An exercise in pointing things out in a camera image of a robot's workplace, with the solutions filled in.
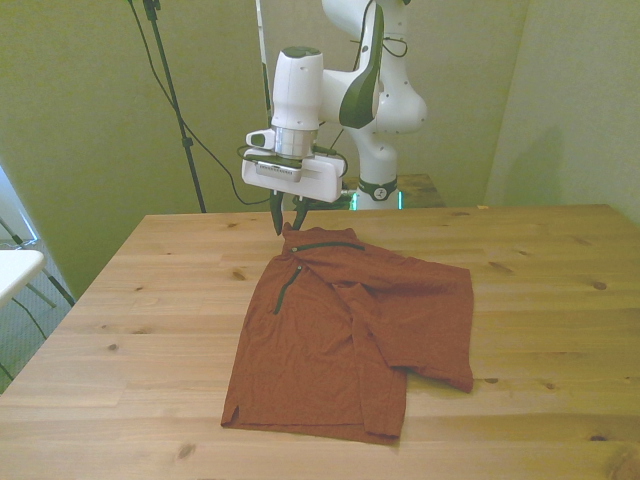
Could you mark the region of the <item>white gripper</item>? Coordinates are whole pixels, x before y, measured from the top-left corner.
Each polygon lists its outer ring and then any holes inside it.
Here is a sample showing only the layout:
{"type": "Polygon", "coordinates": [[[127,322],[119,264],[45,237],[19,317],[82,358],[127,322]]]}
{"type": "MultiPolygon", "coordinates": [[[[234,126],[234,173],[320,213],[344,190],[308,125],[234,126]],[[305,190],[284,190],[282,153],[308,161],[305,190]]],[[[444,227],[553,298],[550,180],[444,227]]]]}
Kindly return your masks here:
{"type": "Polygon", "coordinates": [[[270,189],[269,206],[274,231],[280,235],[283,228],[283,193],[294,197],[296,216],[294,230],[303,225],[310,199],[333,202],[340,197],[341,176],[346,162],[341,158],[311,156],[289,159],[271,151],[249,149],[243,156],[242,178],[245,183],[270,189]]]}

